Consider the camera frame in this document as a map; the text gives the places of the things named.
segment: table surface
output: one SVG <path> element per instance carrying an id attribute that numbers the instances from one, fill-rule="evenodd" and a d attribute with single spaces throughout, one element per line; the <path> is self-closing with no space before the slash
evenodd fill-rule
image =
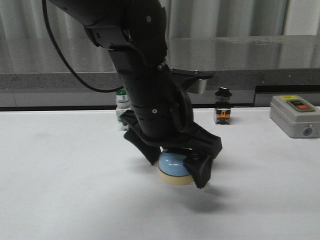
<path id="1" fill-rule="evenodd" d="M 0 239 L 318 240 L 320 138 L 269 112 L 194 111 L 223 145 L 203 189 L 161 181 L 112 110 L 1 112 Z"/>

